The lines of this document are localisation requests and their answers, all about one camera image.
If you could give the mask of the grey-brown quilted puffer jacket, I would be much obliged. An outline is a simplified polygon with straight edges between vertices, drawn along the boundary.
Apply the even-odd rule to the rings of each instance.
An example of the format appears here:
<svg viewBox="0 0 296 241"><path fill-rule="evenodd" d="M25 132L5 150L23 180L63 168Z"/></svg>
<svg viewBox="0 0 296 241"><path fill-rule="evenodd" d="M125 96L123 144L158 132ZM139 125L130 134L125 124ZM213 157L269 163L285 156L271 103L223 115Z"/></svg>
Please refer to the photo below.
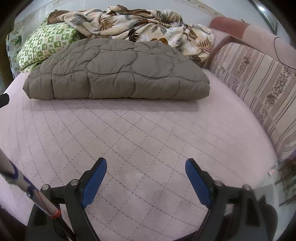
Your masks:
<svg viewBox="0 0 296 241"><path fill-rule="evenodd" d="M202 69L162 42L83 39L38 65L23 90L31 99L200 100L210 93Z"/></svg>

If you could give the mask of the pink quilted bed cover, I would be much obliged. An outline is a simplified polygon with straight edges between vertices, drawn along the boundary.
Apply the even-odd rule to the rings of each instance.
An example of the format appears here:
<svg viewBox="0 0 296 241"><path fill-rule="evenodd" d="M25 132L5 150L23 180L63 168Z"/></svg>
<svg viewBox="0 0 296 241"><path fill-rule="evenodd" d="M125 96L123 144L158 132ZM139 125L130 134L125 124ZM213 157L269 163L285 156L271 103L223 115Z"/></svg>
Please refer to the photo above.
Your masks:
<svg viewBox="0 0 296 241"><path fill-rule="evenodd" d="M246 104L210 71L199 101L34 100L27 73L6 92L1 149L37 187L64 186L98 158L107 173L86 213L101 240L175 240L207 212L185 173L193 158L213 179L256 187L278 156Z"/></svg>

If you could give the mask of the white red-tipped rod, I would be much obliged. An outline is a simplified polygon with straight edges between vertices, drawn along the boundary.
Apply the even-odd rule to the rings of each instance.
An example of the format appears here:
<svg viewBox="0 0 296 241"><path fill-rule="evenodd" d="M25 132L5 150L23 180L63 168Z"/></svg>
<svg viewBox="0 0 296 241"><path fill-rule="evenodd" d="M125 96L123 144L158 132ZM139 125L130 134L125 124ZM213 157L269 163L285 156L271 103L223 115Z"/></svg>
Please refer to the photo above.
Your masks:
<svg viewBox="0 0 296 241"><path fill-rule="evenodd" d="M1 150L1 175L7 183L18 186L44 213L53 219L61 216L57 208L36 186L10 161Z"/></svg>

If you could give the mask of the striped floral back cushion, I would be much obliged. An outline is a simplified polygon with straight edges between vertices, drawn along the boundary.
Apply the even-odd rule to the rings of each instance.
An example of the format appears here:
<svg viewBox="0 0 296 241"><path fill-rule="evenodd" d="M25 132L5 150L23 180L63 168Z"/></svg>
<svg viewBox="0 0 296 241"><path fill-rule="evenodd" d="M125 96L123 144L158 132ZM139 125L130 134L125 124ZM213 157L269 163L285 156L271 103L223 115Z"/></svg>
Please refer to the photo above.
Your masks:
<svg viewBox="0 0 296 241"><path fill-rule="evenodd" d="M250 108L279 160L288 158L295 151L295 72L238 43L224 45L210 71Z"/></svg>

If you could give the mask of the green white patterned pillow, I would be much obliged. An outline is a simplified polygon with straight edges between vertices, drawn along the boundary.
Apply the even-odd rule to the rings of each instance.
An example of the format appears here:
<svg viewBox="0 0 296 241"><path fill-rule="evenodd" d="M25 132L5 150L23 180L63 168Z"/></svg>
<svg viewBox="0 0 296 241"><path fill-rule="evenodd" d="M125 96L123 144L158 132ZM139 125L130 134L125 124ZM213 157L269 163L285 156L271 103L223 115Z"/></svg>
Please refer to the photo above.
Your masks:
<svg viewBox="0 0 296 241"><path fill-rule="evenodd" d="M44 20L26 39L17 54L20 72L32 71L44 60L80 39L80 33L67 23L48 25Z"/></svg>

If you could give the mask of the floral pillow behind green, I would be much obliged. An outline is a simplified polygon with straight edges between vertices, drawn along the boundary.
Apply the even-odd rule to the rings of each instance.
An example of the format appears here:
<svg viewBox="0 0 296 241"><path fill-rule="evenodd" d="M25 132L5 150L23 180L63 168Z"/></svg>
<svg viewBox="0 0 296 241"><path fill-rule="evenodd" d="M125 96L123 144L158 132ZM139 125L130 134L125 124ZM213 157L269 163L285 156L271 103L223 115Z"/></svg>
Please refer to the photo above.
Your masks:
<svg viewBox="0 0 296 241"><path fill-rule="evenodd" d="M13 78L20 73L20 67L17 61L17 54L23 45L23 26L16 28L6 36L6 52L10 61L11 72Z"/></svg>

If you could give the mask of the beige leaf print blanket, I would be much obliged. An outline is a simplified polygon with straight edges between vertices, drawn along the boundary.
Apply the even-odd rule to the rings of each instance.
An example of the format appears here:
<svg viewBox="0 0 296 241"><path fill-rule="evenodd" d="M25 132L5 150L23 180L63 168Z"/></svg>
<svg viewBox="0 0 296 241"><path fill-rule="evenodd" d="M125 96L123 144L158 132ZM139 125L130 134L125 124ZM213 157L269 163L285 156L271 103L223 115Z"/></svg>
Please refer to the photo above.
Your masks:
<svg viewBox="0 0 296 241"><path fill-rule="evenodd" d="M122 5L84 11L55 10L48 24L67 23L89 39L109 38L131 42L159 41L196 63L204 62L211 52L215 35L203 25L188 25L176 11L166 9L128 9Z"/></svg>

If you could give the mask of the framed wall mirror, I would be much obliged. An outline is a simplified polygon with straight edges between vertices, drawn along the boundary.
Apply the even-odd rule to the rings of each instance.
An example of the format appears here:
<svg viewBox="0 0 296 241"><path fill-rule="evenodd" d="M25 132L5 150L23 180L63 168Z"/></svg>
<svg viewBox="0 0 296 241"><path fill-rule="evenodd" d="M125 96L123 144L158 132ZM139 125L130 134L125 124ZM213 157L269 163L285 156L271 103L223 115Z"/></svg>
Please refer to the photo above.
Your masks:
<svg viewBox="0 0 296 241"><path fill-rule="evenodd" d="M278 20L275 15L260 1L258 0L249 0L250 3L254 5L254 7L260 12L264 20L269 25L272 33L274 35L278 34Z"/></svg>

